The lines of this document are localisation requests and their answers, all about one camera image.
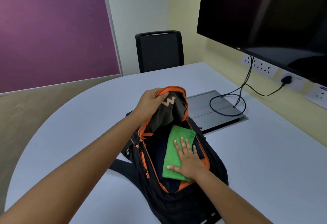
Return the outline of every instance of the yellow wall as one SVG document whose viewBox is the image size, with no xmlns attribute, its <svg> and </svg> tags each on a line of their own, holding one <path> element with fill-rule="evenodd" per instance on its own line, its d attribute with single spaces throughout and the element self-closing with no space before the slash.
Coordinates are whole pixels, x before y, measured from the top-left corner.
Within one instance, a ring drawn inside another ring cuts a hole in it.
<svg viewBox="0 0 327 224">
<path fill-rule="evenodd" d="M 240 64 L 243 53 L 196 33 L 199 7 L 200 0 L 169 0 L 169 29 L 182 33 L 185 64 L 204 61 L 240 86 L 248 71 L 248 67 Z M 262 94 L 280 86 L 255 71 L 248 83 Z M 261 97 L 248 87 L 245 91 L 327 147 L 327 110 L 302 97 L 311 84 L 308 82 L 301 93 L 283 88 L 269 97 Z"/>
</svg>

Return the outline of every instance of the black mesh chair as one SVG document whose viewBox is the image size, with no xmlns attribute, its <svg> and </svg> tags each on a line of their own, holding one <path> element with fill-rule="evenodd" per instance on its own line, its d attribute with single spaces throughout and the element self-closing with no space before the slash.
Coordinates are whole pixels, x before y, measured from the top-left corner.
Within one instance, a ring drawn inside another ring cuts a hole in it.
<svg viewBox="0 0 327 224">
<path fill-rule="evenodd" d="M 135 36 L 140 73 L 184 65 L 179 31 L 157 31 Z"/>
</svg>

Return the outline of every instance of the green towel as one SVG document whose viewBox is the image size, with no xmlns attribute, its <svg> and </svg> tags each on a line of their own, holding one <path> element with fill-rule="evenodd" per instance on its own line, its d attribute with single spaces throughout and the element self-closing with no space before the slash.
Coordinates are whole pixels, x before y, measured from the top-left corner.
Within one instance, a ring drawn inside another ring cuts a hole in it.
<svg viewBox="0 0 327 224">
<path fill-rule="evenodd" d="M 191 179 L 183 176 L 180 173 L 167 169 L 168 165 L 175 165 L 177 167 L 181 166 L 181 160 L 174 145 L 174 140 L 176 140 L 180 148 L 182 148 L 181 137 L 183 137 L 184 140 L 188 139 L 188 142 L 192 146 L 195 137 L 195 131 L 173 125 L 168 138 L 165 160 L 163 162 L 162 176 L 164 178 L 172 178 L 190 182 Z"/>
</svg>

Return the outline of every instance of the power socket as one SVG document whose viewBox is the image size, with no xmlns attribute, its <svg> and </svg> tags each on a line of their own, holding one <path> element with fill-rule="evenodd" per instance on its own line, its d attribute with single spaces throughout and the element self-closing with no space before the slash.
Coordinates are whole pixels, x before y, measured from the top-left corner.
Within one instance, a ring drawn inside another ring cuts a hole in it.
<svg viewBox="0 0 327 224">
<path fill-rule="evenodd" d="M 281 84 L 282 78 L 286 76 L 292 76 L 292 83 L 285 85 L 285 87 L 292 89 L 296 92 L 299 92 L 303 88 L 304 84 L 308 81 L 306 78 L 300 77 L 294 73 L 290 73 L 286 70 L 283 70 L 281 75 L 278 77 L 277 82 Z"/>
<path fill-rule="evenodd" d="M 249 55 L 244 54 L 241 64 L 250 66 L 251 65 L 251 58 Z M 263 76 L 272 79 L 276 72 L 278 71 L 278 67 L 272 65 L 268 62 L 264 62 L 258 58 L 254 58 L 252 70 L 262 74 Z"/>
<path fill-rule="evenodd" d="M 327 109 L 327 87 L 325 86 L 315 84 L 313 89 L 311 89 L 304 98 Z"/>
</svg>

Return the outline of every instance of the black tv screen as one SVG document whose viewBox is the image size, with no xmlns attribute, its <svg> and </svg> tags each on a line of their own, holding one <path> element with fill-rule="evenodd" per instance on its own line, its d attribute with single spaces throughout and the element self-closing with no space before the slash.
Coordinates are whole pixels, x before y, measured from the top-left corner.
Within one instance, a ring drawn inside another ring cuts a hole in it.
<svg viewBox="0 0 327 224">
<path fill-rule="evenodd" d="M 201 0 L 197 33 L 327 86 L 327 0 Z"/>
</svg>

